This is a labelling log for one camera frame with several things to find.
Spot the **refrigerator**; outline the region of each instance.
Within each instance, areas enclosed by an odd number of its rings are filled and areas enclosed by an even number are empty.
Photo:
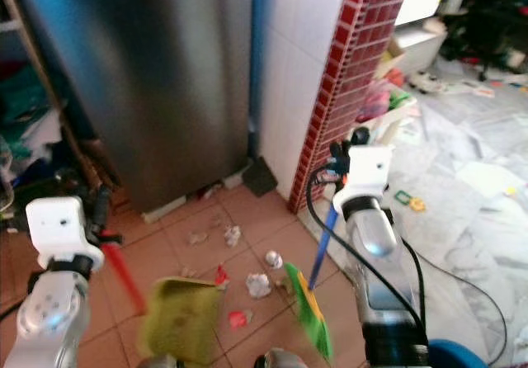
[[[251,0],[24,0],[133,207],[246,164]]]

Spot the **shelf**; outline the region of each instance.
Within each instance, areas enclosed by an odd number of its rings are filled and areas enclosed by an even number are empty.
[[[0,21],[0,33],[8,31],[16,31],[21,28],[18,20]]]

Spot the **dustpan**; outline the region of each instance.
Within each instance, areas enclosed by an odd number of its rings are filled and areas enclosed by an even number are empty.
[[[139,350],[146,356],[169,355],[210,364],[221,295],[209,281],[171,277],[157,282],[139,335]]]

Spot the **broom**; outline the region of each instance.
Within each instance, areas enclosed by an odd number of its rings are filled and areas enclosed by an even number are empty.
[[[330,205],[326,218],[326,225],[333,229],[337,220],[337,212],[333,209],[333,205]],[[310,340],[315,345],[321,355],[327,360],[332,358],[332,342],[330,340],[330,332],[326,322],[324,321],[323,313],[317,305],[315,300],[314,287],[315,281],[323,263],[324,253],[327,250],[328,242],[330,240],[330,234],[325,230],[319,243],[318,253],[313,264],[312,274],[310,276],[310,282],[304,279],[303,274],[291,263],[285,264],[285,270],[288,277],[291,280],[291,284],[294,288],[299,302],[299,321],[304,327],[304,330],[308,334]]]

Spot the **blue broom handle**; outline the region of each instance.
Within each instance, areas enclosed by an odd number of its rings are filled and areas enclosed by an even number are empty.
[[[334,210],[332,202],[330,202],[330,209],[328,210],[327,218],[325,219],[325,224],[330,229],[333,229],[333,227],[336,225],[336,221],[337,221],[337,212]],[[329,241],[330,241],[330,234],[328,234],[328,232],[325,230],[323,232],[323,236],[321,236],[321,241],[319,242],[317,256],[315,258],[315,262],[313,263],[312,274],[310,275],[310,281],[308,285],[309,290],[313,290],[315,287],[315,281],[317,280],[319,270],[321,269],[321,264],[323,263],[323,259],[324,259],[324,253],[327,251]]]

